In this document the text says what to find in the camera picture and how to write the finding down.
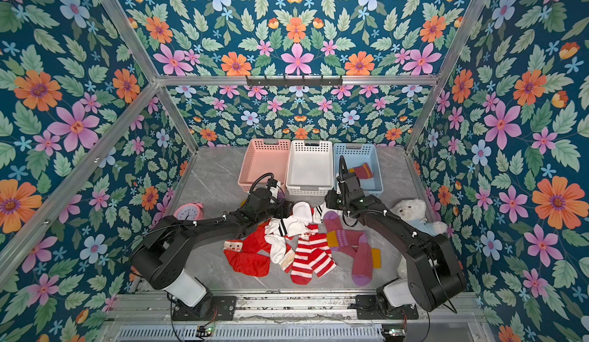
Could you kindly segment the maroon purple cuff sock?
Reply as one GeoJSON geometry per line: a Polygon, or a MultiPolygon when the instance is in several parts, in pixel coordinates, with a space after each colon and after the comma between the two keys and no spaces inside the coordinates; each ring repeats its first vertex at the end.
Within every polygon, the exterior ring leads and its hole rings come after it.
{"type": "Polygon", "coordinates": [[[368,180],[374,178],[374,173],[369,164],[356,166],[348,170],[349,173],[354,173],[360,180],[368,180]]]}

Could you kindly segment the white sock black stripes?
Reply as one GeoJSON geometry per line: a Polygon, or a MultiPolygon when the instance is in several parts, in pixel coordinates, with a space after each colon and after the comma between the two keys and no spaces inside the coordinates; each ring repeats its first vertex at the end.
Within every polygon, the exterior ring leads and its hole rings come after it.
{"type": "Polygon", "coordinates": [[[314,224],[321,224],[327,212],[331,211],[324,202],[323,204],[312,208],[312,222],[314,224]]]}

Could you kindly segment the maroon sock yellow heel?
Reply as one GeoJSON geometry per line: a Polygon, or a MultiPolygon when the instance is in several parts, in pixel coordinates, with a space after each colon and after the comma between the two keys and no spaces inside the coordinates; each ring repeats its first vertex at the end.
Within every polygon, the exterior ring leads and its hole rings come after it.
{"type": "Polygon", "coordinates": [[[327,230],[327,241],[331,250],[354,258],[360,245],[360,238],[364,233],[345,229],[341,223],[341,217],[336,211],[326,212],[323,223],[327,230]]]}

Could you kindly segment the red santa sock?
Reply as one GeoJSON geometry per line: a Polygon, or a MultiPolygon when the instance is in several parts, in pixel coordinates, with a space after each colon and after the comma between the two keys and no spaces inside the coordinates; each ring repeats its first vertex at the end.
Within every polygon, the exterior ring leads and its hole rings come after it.
{"type": "Polygon", "coordinates": [[[271,260],[267,255],[248,254],[242,251],[242,240],[223,243],[223,252],[234,272],[250,277],[262,278],[268,275],[271,260]]]}

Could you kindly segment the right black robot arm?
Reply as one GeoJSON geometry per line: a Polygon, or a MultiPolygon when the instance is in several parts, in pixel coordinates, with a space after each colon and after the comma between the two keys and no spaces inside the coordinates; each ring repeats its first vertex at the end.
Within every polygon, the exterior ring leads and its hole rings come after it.
{"type": "Polygon", "coordinates": [[[388,308],[417,305],[431,312],[466,290],[466,278],[454,247],[444,235],[429,235],[394,214],[373,195],[366,195],[360,179],[351,173],[342,156],[338,163],[337,186],[325,201],[330,209],[357,219],[391,243],[406,260],[406,278],[393,280],[378,293],[388,308]]]}

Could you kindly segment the blue plastic basket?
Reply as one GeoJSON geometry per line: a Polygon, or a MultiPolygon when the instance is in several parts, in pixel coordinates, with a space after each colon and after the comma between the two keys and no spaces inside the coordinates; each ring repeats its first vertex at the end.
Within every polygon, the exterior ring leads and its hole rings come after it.
{"type": "Polygon", "coordinates": [[[376,146],[374,144],[360,143],[336,143],[333,145],[334,153],[334,187],[337,188],[338,161],[340,156],[344,156],[348,168],[354,168],[367,163],[370,165],[374,178],[360,180],[361,188],[366,195],[380,197],[383,193],[383,181],[380,172],[380,165],[377,156],[376,146]]]}

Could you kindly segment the white plastic basket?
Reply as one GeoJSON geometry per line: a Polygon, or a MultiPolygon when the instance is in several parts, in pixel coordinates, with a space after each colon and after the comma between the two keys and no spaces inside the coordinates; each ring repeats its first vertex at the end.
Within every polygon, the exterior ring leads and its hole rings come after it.
{"type": "Polygon", "coordinates": [[[334,188],[334,181],[332,142],[291,142],[286,178],[286,188],[290,196],[326,196],[334,188]]]}

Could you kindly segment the pink plastic basket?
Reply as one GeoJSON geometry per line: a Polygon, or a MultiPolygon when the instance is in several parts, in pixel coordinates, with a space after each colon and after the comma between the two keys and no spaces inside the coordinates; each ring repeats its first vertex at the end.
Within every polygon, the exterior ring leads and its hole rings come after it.
{"type": "Polygon", "coordinates": [[[242,162],[238,185],[248,192],[257,178],[273,173],[276,180],[286,188],[291,141],[287,139],[253,139],[242,162]]]}

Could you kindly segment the white ribbed sock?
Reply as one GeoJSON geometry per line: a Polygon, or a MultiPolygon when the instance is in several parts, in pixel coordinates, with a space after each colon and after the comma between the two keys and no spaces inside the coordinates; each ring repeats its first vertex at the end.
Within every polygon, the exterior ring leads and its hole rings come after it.
{"type": "Polygon", "coordinates": [[[265,227],[264,236],[265,242],[271,246],[271,262],[288,273],[295,260],[295,251],[290,248],[286,240],[307,232],[308,223],[294,216],[286,219],[271,219],[265,227]]]}

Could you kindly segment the white teddy bear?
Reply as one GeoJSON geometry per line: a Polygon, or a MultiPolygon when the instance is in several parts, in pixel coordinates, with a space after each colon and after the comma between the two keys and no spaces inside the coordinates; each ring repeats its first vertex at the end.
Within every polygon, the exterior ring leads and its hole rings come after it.
{"type": "Polygon", "coordinates": [[[444,235],[448,225],[444,222],[428,222],[426,219],[426,202],[421,199],[404,199],[397,203],[392,213],[403,221],[428,235],[444,235]]]}

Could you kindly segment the red white striped sock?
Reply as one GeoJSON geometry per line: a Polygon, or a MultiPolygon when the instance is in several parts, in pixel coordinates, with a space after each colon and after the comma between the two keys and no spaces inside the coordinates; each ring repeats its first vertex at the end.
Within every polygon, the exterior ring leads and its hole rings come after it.
{"type": "Polygon", "coordinates": [[[337,268],[331,249],[328,246],[326,234],[312,235],[309,237],[308,242],[311,249],[308,255],[308,263],[318,278],[322,278],[337,268]]]}
{"type": "Polygon", "coordinates": [[[314,248],[311,245],[310,237],[300,236],[290,272],[291,280],[296,285],[308,285],[311,282],[313,271],[310,265],[310,259],[313,251],[314,248]]]}

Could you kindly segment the pink alarm clock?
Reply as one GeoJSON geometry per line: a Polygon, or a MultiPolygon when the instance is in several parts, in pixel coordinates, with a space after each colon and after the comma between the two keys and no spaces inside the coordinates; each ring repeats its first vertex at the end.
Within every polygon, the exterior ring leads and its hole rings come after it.
{"type": "Polygon", "coordinates": [[[199,202],[192,202],[181,205],[174,216],[180,221],[198,222],[204,219],[203,204],[199,202]]]}

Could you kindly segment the maroon sock purple toe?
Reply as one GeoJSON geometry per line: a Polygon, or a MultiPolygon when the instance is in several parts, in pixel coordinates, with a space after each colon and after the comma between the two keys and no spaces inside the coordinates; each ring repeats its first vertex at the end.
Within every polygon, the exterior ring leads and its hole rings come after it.
{"type": "Polygon", "coordinates": [[[372,248],[366,234],[362,234],[358,240],[354,262],[352,267],[352,280],[355,285],[363,287],[369,285],[373,279],[374,269],[381,269],[381,252],[378,248],[372,248]]]}

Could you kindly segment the black hook rail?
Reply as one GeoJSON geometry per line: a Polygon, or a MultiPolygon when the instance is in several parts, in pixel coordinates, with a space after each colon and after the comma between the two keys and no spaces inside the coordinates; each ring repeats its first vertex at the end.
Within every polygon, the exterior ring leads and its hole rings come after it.
{"type": "Polygon", "coordinates": [[[247,76],[249,87],[339,87],[342,76],[247,76]]]}

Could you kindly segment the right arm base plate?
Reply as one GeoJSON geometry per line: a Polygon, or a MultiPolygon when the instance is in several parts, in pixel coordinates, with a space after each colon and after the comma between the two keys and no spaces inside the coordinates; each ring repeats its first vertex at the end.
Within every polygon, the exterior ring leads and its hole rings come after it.
{"type": "Polygon", "coordinates": [[[357,295],[349,306],[359,320],[417,320],[419,313],[414,305],[394,307],[384,296],[377,294],[357,295]]]}

